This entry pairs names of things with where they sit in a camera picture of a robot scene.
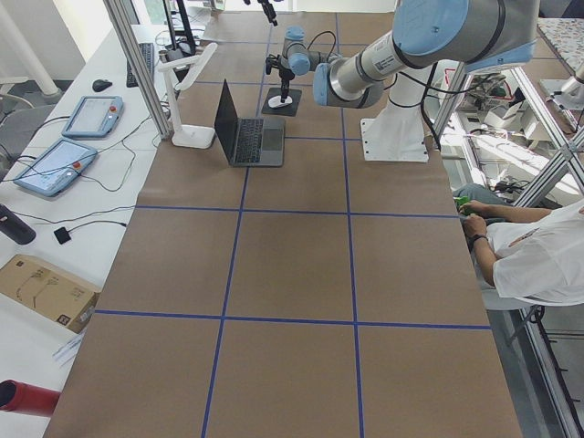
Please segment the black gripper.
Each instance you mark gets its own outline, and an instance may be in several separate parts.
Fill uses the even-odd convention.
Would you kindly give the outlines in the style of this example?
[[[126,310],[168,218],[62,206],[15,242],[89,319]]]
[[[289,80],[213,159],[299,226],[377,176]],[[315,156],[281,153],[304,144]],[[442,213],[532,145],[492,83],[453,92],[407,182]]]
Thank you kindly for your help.
[[[283,58],[280,55],[268,55],[265,61],[265,72],[267,75],[270,75],[274,69],[278,71],[278,76],[281,79],[280,101],[287,102],[290,81],[295,78],[295,74],[289,67],[284,65]]]
[[[267,18],[267,21],[270,25],[276,26],[277,25],[277,14],[274,6],[272,5],[270,0],[257,0],[257,2],[261,5],[262,10]]]

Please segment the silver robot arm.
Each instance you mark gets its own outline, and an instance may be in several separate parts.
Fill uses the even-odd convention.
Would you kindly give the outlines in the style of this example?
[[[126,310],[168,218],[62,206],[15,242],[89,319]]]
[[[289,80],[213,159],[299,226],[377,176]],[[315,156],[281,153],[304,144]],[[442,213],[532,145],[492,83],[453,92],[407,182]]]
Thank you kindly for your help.
[[[313,72],[313,97],[321,106],[368,108],[383,93],[384,79],[406,68],[422,69],[441,60],[464,64],[468,73],[498,73],[533,57],[537,1],[400,1],[392,29],[353,57],[309,50],[304,31],[286,31],[280,55],[266,58],[266,71],[289,82]]]

